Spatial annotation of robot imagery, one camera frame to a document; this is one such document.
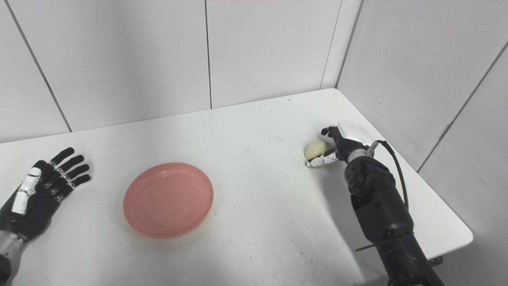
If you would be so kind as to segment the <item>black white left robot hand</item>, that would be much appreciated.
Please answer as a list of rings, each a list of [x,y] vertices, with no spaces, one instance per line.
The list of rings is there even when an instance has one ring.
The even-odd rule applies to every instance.
[[[37,161],[1,207],[1,231],[27,243],[49,226],[62,201],[80,185],[91,181],[84,156],[66,148],[51,160]]]

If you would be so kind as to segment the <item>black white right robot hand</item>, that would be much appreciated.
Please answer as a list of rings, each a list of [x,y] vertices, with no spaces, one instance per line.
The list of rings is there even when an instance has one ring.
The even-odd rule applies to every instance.
[[[350,163],[362,156],[373,157],[377,143],[361,125],[343,121],[317,134],[318,140],[304,148],[307,167],[320,167],[338,161]]]

